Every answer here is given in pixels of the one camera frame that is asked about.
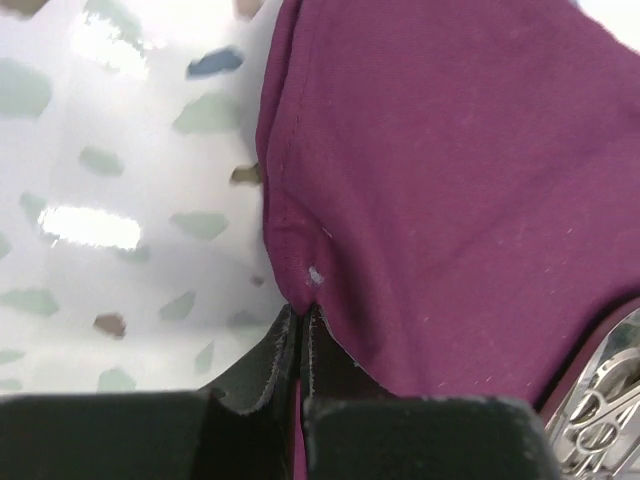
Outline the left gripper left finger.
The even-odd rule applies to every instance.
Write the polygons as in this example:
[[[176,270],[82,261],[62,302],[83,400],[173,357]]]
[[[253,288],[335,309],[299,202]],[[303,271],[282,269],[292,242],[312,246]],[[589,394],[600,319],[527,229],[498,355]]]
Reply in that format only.
[[[197,390],[2,398],[2,478],[291,478],[297,320]]]

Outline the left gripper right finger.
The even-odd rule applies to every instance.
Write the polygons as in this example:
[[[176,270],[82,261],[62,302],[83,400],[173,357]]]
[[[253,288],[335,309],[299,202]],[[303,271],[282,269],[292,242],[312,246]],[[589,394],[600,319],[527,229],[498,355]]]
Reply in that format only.
[[[399,397],[342,348],[319,306],[302,328],[301,427],[310,479],[558,479],[531,408],[483,396]]]

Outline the purple surgical cloth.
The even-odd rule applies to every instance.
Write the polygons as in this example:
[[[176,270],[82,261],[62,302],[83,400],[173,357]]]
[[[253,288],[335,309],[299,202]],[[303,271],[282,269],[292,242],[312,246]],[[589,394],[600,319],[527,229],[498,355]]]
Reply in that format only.
[[[639,338],[639,55],[569,1],[285,1],[263,232],[382,386],[545,407]]]

